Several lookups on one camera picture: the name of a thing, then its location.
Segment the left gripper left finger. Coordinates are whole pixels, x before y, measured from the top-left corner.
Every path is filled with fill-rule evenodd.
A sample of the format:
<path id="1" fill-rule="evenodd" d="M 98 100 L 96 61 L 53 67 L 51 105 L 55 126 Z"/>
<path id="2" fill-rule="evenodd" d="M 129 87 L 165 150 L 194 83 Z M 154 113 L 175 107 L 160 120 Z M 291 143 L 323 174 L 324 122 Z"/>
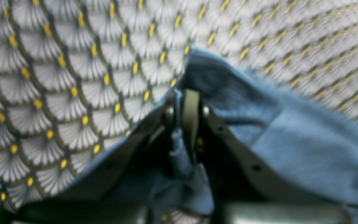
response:
<path id="1" fill-rule="evenodd" d="M 153 209 L 146 199 L 151 178 L 172 172 L 166 131 L 175 126 L 177 93 L 163 102 L 128 137 L 108 148 L 67 190 L 50 199 L 26 204 L 16 224 L 151 224 Z"/>

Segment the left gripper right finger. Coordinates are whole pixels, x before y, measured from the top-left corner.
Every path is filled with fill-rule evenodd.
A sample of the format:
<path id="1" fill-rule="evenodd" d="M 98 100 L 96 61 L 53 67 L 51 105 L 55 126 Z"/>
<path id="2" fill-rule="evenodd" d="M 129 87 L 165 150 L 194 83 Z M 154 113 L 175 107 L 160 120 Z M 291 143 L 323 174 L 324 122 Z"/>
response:
<path id="1" fill-rule="evenodd" d="M 211 224 L 350 224 L 339 203 L 326 202 L 277 175 L 219 119 L 195 90 L 183 90 L 182 122 L 194 162 L 213 190 Z"/>

